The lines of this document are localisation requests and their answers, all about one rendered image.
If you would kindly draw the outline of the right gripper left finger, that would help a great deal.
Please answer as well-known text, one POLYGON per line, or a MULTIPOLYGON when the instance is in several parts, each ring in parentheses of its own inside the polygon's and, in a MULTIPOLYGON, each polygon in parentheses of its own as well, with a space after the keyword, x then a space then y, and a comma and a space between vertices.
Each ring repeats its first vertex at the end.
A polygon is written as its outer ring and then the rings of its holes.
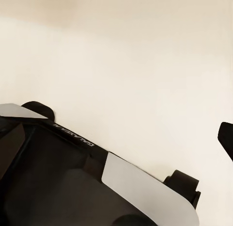
POLYGON ((0 180, 25 141, 21 122, 0 127, 0 180))

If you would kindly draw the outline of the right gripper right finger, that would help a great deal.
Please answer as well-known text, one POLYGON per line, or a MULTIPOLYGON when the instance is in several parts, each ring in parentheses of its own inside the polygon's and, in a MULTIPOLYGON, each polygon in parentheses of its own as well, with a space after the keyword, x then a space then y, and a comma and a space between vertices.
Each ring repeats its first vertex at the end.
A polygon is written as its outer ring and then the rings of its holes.
POLYGON ((233 161, 233 124, 222 122, 217 138, 233 161))

